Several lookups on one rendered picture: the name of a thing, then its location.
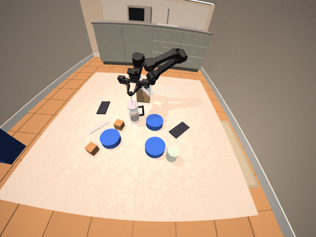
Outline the white flat bar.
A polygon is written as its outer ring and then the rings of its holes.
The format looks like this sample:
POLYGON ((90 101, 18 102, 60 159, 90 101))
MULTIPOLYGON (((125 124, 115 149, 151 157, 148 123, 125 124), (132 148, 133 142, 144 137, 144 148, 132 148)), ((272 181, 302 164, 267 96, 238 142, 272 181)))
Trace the white flat bar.
POLYGON ((108 120, 106 120, 105 122, 103 122, 103 123, 101 123, 101 124, 95 126, 95 127, 92 128, 91 130, 89 130, 88 133, 91 134, 91 133, 95 132, 96 130, 98 130, 99 128, 101 128, 101 127, 107 125, 108 123, 110 123, 110 122, 109 122, 108 120))

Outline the blue short cylinder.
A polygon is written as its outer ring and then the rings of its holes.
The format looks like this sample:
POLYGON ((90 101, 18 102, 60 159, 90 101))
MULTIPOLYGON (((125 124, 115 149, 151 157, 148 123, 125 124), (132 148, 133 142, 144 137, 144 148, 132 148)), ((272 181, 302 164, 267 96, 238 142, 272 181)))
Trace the blue short cylinder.
POLYGON ((165 151, 165 142, 159 137, 151 137, 145 142, 145 153, 150 158, 160 158, 165 151))
POLYGON ((162 128, 163 118, 158 114, 151 114, 146 118, 146 127, 152 131, 158 131, 162 128))
POLYGON ((99 140, 105 148, 113 149, 121 143, 121 136, 118 130, 109 128, 102 132, 99 140))

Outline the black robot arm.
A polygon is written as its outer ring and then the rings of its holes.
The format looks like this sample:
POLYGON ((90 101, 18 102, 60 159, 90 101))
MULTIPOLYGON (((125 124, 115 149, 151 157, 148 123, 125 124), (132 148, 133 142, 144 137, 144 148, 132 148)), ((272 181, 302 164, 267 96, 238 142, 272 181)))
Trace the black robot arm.
POLYGON ((139 79, 139 76, 142 72, 143 67, 145 71, 148 72, 146 75, 146 79, 150 81, 150 85, 154 85, 159 76, 166 72, 169 68, 173 67, 175 64, 181 64, 187 60, 188 56, 183 49, 171 49, 170 51, 161 54, 157 57, 144 58, 144 54, 140 52, 135 52, 132 54, 132 63, 133 68, 127 69, 127 74, 130 76, 134 76, 139 79), (166 62, 167 61, 167 62, 166 62), (165 62, 162 66, 156 68, 157 65, 165 62))

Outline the pale cream cylinder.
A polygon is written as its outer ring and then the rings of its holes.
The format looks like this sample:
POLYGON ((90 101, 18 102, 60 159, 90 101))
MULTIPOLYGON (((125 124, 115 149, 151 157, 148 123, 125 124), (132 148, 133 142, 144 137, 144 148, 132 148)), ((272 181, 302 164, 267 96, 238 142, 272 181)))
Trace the pale cream cylinder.
POLYGON ((175 162, 179 154, 180 151, 176 146, 170 146, 166 154, 166 159, 168 162, 175 162))

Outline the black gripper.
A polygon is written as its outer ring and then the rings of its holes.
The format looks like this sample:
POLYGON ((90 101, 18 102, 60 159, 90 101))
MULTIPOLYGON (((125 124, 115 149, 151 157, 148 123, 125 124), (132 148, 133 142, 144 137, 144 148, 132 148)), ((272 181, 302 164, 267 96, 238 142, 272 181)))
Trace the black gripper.
POLYGON ((134 76, 130 76, 130 78, 126 78, 123 75, 119 75, 117 77, 117 79, 118 79, 120 84, 126 85, 127 94, 129 92, 129 89, 130 89, 130 83, 136 83, 134 91, 133 91, 133 95, 134 95, 140 88, 142 88, 142 86, 144 88, 149 88, 149 86, 150 86, 150 81, 148 79, 143 79, 142 81, 140 81, 140 77, 141 77, 141 75, 139 76, 139 79, 137 79, 134 76))

